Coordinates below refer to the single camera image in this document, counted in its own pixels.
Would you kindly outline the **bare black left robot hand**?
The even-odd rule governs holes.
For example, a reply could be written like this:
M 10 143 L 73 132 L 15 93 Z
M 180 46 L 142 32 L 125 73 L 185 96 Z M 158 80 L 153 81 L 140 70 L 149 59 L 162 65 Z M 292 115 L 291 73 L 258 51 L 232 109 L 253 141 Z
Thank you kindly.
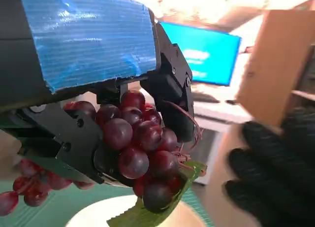
M 65 178 L 130 187 L 96 123 L 61 103 L 118 104 L 130 82 L 180 142 L 193 139 L 192 73 L 153 12 L 134 0 L 0 0 L 0 128 L 19 154 Z

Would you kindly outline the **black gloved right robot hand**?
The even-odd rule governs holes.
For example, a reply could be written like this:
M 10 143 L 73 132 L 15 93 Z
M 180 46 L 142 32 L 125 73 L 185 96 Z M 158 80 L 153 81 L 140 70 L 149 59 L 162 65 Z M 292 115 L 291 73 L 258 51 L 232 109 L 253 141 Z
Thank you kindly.
M 294 109 L 279 131 L 248 121 L 242 125 L 246 148 L 227 155 L 236 178 L 225 194 L 263 227 L 315 224 L 315 110 Z

